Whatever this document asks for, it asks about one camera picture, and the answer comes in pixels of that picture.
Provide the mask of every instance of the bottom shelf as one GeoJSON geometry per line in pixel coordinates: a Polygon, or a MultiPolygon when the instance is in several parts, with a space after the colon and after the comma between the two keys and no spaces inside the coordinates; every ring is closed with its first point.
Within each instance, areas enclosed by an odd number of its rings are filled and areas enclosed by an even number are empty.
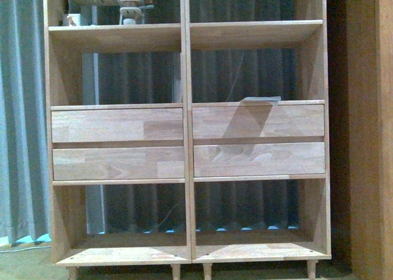
{"type": "Polygon", "coordinates": [[[191,263],[183,234],[108,234],[89,236],[71,249],[59,266],[164,265],[191,263]]]}
{"type": "Polygon", "coordinates": [[[298,230],[204,232],[196,240],[193,263],[331,259],[298,230]]]}

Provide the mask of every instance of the drawer front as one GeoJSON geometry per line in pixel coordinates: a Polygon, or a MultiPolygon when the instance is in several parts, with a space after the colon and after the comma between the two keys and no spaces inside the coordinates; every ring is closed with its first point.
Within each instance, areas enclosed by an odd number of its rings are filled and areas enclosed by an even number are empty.
{"type": "Polygon", "coordinates": [[[196,107],[192,111],[195,145],[266,142],[263,138],[319,142],[325,135],[324,105],[196,107]]]}
{"type": "Polygon", "coordinates": [[[194,146],[195,177],[324,174],[325,145],[317,143],[194,146]]]}
{"type": "Polygon", "coordinates": [[[184,178],[183,147],[53,150],[55,181],[184,178]]]}
{"type": "Polygon", "coordinates": [[[52,142],[182,141],[181,108],[52,112],[52,142]]]}

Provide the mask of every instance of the cable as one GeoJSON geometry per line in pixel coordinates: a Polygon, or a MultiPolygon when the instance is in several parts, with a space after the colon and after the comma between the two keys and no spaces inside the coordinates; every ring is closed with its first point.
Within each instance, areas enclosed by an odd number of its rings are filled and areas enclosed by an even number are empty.
{"type": "MultiPolygon", "coordinates": [[[[252,2],[251,21],[254,21],[254,20],[255,20],[255,3],[256,3],[256,2],[257,2],[257,0],[253,0],[253,2],[252,2]]],[[[244,60],[244,53],[245,53],[245,51],[246,51],[246,50],[243,49],[243,52],[242,52],[241,58],[240,58],[240,62],[239,62],[239,66],[238,66],[238,70],[237,70],[237,72],[236,72],[235,79],[234,79],[233,84],[232,84],[232,86],[231,86],[231,89],[230,89],[228,98],[225,100],[225,102],[228,102],[228,100],[231,98],[231,95],[232,95],[233,91],[235,90],[236,81],[238,80],[238,75],[239,75],[240,69],[241,69],[241,67],[242,67],[242,65],[243,65],[243,60],[244,60]]]]}
{"type": "Polygon", "coordinates": [[[171,213],[173,212],[173,210],[174,210],[175,208],[177,208],[177,207],[179,206],[180,203],[181,203],[181,201],[179,201],[178,203],[176,203],[176,204],[171,208],[171,210],[166,214],[165,218],[161,221],[161,223],[159,223],[158,226],[155,227],[151,232],[157,231],[157,230],[161,227],[161,225],[162,225],[163,223],[165,223],[166,220],[168,220],[168,218],[169,218],[169,216],[171,215],[171,213]]]}
{"type": "Polygon", "coordinates": [[[45,248],[51,248],[51,246],[36,246],[36,247],[28,247],[24,249],[17,249],[15,251],[0,251],[0,254],[10,254],[12,252],[30,251],[32,249],[45,249],[45,248]]]}

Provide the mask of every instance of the wooden cabinet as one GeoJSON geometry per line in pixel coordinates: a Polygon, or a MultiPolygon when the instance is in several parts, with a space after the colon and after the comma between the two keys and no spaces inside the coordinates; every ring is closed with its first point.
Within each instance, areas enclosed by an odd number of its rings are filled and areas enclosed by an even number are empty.
{"type": "Polygon", "coordinates": [[[285,21],[194,23],[180,5],[180,23],[62,27],[66,0],[44,0],[53,261],[71,276],[170,264],[177,280],[203,263],[209,280],[213,263],[307,260],[315,279],[331,258],[326,0],[294,0],[285,21]],[[193,102],[194,51],[267,48],[294,51],[294,100],[193,102]],[[162,51],[179,53],[177,103],[83,105],[84,53],[162,51]],[[298,228],[197,232],[197,185],[283,180],[297,183],[298,228]],[[182,184],[185,232],[88,235],[85,187],[114,184],[182,184]]]}

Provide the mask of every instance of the shelf leg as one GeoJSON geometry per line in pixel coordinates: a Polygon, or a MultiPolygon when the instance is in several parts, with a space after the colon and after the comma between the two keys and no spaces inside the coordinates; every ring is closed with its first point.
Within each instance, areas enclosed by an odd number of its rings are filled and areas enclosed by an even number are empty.
{"type": "Polygon", "coordinates": [[[77,266],[70,266],[67,267],[68,270],[68,279],[69,280],[78,280],[78,267],[77,266]]]}
{"type": "Polygon", "coordinates": [[[173,280],[180,280],[180,265],[171,265],[173,280]]]}
{"type": "Polygon", "coordinates": [[[308,260],[307,261],[307,272],[308,279],[314,280],[316,278],[316,264],[317,260],[308,260]]]}
{"type": "Polygon", "coordinates": [[[203,273],[204,273],[204,280],[211,280],[211,268],[212,263],[204,263],[203,264],[203,273]]]}

